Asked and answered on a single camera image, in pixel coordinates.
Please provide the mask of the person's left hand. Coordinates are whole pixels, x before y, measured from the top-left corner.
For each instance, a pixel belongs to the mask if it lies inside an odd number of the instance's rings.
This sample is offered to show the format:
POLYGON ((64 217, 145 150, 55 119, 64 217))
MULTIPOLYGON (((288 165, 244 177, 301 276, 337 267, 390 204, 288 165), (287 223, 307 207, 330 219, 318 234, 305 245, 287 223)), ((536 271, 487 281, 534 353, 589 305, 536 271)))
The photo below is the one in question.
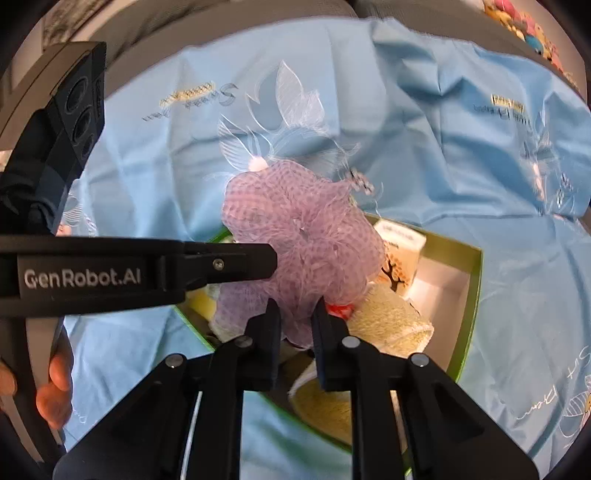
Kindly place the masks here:
POLYGON ((47 424, 59 430, 72 413, 74 357, 67 335, 62 333, 48 367, 49 381, 38 388, 36 407, 47 424))

